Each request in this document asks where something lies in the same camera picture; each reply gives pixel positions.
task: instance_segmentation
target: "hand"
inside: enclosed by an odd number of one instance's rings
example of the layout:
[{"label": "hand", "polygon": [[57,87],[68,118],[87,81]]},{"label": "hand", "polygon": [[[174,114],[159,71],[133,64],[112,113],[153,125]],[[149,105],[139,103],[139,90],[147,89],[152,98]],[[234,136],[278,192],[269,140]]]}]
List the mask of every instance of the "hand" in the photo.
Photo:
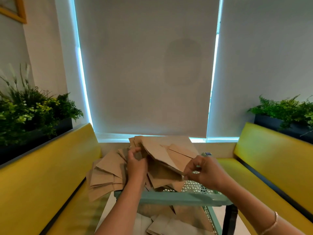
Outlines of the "hand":
[{"label": "hand", "polygon": [[134,156],[134,153],[140,152],[141,148],[131,148],[128,151],[127,158],[127,171],[128,171],[128,180],[135,180],[143,182],[144,177],[147,175],[148,171],[148,163],[147,159],[143,158],[141,160],[137,160]]},{"label": "hand", "polygon": [[191,159],[186,165],[184,175],[185,180],[193,180],[208,189],[217,190],[222,193],[227,187],[227,182],[231,180],[231,177],[224,171],[215,158],[199,155]]}]

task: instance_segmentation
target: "black planter box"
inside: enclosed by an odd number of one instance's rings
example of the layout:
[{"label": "black planter box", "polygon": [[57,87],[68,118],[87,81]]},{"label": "black planter box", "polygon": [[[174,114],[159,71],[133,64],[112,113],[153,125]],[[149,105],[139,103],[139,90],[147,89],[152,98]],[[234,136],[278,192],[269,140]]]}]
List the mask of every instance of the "black planter box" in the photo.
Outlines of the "black planter box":
[{"label": "black planter box", "polygon": [[9,146],[0,147],[0,165],[18,157],[19,155],[34,149],[35,147],[48,142],[52,138],[55,138],[68,130],[73,128],[72,119],[67,118],[60,121],[55,127],[57,135],[48,137],[39,130],[34,130],[29,133],[29,136],[24,144],[13,144]]},{"label": "black planter box", "polygon": [[279,130],[282,120],[265,115],[255,115],[254,123],[313,144],[313,132],[308,133],[312,129],[307,126],[291,124],[290,128]]}]

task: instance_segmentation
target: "bench cushion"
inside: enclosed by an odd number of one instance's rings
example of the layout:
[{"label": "bench cushion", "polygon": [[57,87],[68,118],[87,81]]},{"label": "bench cushion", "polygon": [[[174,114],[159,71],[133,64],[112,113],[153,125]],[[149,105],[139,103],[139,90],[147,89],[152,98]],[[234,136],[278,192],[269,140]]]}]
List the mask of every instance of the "bench cushion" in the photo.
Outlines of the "bench cushion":
[{"label": "bench cushion", "polygon": [[313,144],[246,123],[234,154],[313,214]]},{"label": "bench cushion", "polygon": [[110,193],[90,202],[88,199],[88,185],[85,181],[47,235],[94,234],[109,196]]},{"label": "bench cushion", "polygon": [[38,235],[100,155],[86,124],[1,168],[0,234]]},{"label": "bench cushion", "polygon": [[[251,192],[269,208],[276,211],[281,217],[300,229],[305,234],[312,234],[313,223],[306,219],[300,212],[282,199],[276,192],[256,177],[234,158],[218,159],[225,171],[241,186]],[[256,234],[248,221],[241,217],[251,235]]]}]

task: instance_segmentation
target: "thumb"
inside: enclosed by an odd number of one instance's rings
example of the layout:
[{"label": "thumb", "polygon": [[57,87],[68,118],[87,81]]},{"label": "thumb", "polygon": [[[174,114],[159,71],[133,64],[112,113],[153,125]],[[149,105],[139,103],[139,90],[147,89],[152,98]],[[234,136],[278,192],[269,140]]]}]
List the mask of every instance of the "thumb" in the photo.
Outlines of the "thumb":
[{"label": "thumb", "polygon": [[192,173],[189,172],[188,174],[186,174],[186,176],[184,177],[184,179],[187,177],[188,180],[193,180],[195,182],[200,183],[200,173]]}]

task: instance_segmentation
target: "black post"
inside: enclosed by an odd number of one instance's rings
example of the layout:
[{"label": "black post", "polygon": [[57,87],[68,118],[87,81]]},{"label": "black post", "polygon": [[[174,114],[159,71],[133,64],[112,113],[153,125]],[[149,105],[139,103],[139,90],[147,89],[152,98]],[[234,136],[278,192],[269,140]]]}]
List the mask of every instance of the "black post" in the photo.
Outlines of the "black post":
[{"label": "black post", "polygon": [[234,235],[238,209],[235,205],[227,205],[222,235]]}]

